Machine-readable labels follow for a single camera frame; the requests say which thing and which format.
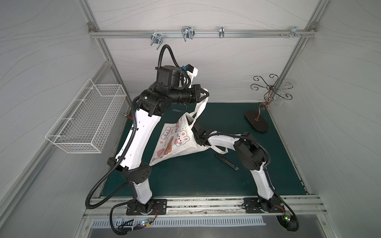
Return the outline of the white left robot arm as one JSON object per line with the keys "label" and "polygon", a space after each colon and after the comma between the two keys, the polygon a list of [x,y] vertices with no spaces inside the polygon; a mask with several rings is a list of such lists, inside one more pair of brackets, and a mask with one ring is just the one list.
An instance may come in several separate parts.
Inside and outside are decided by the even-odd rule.
{"label": "white left robot arm", "polygon": [[[208,99],[202,99],[195,106],[193,112],[185,112],[175,124],[165,124],[154,149],[149,166],[156,165],[164,160],[179,156],[194,154],[210,148],[196,142],[194,132],[196,120],[204,111]],[[148,204],[153,198],[146,174],[135,176],[143,167],[142,156],[153,130],[160,122],[160,116],[150,116],[144,109],[135,110],[136,126],[132,126],[122,149],[116,155],[122,172],[133,183],[135,197],[141,204]]]}

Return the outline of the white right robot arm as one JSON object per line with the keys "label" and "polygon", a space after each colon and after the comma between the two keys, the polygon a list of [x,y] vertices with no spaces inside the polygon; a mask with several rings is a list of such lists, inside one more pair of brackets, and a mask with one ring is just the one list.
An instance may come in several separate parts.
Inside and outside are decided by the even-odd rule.
{"label": "white right robot arm", "polygon": [[274,187],[270,184],[266,173],[266,166],[270,163],[271,157],[251,133],[230,134],[207,131],[203,128],[192,129],[192,132],[199,145],[223,147],[235,151],[243,167],[251,172],[258,196],[265,201],[271,201],[275,195]]}

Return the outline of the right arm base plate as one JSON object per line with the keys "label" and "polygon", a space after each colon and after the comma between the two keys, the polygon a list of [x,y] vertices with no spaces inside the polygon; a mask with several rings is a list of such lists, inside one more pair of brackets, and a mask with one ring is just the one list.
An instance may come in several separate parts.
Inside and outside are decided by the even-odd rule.
{"label": "right arm base plate", "polygon": [[273,196],[270,200],[262,197],[246,197],[241,208],[248,214],[259,213],[284,213],[283,203],[277,196]]}

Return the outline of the white cartoon tote bag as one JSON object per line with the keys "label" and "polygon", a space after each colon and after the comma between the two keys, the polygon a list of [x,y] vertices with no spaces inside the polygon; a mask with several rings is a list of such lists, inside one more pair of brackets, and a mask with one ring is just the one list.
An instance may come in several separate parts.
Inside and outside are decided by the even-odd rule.
{"label": "white cartoon tote bag", "polygon": [[176,124],[165,124],[160,138],[154,150],[154,154],[149,163],[154,166],[162,161],[179,156],[185,156],[212,149],[219,154],[226,154],[228,150],[221,150],[216,146],[199,145],[196,142],[194,133],[195,123],[204,111],[208,99],[196,104],[195,110],[191,113],[184,113]]}

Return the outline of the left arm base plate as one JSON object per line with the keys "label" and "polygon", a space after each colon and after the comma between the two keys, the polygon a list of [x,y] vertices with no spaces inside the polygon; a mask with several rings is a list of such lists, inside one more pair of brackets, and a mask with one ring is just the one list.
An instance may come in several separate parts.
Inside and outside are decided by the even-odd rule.
{"label": "left arm base plate", "polygon": [[126,215],[165,215],[167,212],[166,199],[150,199],[147,204],[134,200],[127,206]]}

